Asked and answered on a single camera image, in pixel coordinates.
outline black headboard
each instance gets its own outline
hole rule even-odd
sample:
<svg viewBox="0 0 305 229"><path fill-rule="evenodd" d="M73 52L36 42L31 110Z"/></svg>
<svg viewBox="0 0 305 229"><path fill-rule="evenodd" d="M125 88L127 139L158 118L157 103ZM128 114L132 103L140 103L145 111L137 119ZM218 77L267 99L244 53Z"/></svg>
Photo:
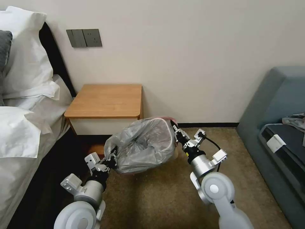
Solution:
<svg viewBox="0 0 305 229"><path fill-rule="evenodd" d="M60 77L63 79L64 83L67 85L68 89L70 90L72 97L75 97L76 92L70 80L69 74L64 64L64 60L58 49L53 34L46 23L44 23L43 27L39 31L39 39L42 46L44 47L44 49L48 54L50 63L53 68L53 73L60 75Z"/></svg>

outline floor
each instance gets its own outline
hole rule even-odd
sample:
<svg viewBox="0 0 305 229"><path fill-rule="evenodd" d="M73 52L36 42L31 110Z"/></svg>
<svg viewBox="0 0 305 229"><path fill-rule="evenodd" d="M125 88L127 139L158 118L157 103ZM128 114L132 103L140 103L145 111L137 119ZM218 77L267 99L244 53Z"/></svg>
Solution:
<svg viewBox="0 0 305 229"><path fill-rule="evenodd" d="M197 129L184 129L193 136ZM235 185L235 202L254 228L291 228L234 128L204 128L207 136L228 153L220 172ZM211 156L216 148L204 141L201 149ZM101 228L218 228L214 206L204 206L189 179L186 155L135 175L114 171L104 193L106 211Z"/></svg>

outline transparent plastic bag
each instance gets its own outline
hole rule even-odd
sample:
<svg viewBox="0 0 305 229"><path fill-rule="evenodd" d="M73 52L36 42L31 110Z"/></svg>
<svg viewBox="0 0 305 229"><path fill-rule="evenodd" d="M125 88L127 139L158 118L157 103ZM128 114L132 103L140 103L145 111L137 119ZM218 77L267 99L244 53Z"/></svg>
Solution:
<svg viewBox="0 0 305 229"><path fill-rule="evenodd" d="M169 120L148 118L133 122L105 143L105 158L118 147L118 173L138 173L165 163L175 151Z"/></svg>
<svg viewBox="0 0 305 229"><path fill-rule="evenodd" d="M305 147L305 112L282 118L282 122L283 124L293 126L299 131L304 132L303 146Z"/></svg>

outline gray pillow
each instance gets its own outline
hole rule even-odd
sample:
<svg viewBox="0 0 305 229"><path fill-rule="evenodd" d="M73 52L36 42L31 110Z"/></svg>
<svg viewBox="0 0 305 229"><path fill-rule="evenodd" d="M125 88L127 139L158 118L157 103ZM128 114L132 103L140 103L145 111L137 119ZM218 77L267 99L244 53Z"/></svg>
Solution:
<svg viewBox="0 0 305 229"><path fill-rule="evenodd" d="M10 31L0 30L0 106L4 106L2 99L4 68L10 56L12 40L13 35Z"/></svg>

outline switch panel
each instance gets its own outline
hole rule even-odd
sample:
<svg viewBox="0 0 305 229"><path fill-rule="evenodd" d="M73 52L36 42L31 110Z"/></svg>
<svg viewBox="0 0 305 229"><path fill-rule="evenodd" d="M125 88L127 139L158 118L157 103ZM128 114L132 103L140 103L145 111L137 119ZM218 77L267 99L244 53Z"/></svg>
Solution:
<svg viewBox="0 0 305 229"><path fill-rule="evenodd" d="M102 47L98 29L76 29L66 31L73 48Z"/></svg>
<svg viewBox="0 0 305 229"><path fill-rule="evenodd" d="M67 30L68 37L73 48L87 47L83 31L78 30Z"/></svg>
<svg viewBox="0 0 305 229"><path fill-rule="evenodd" d="M87 47L102 47L98 29L83 29L83 34Z"/></svg>

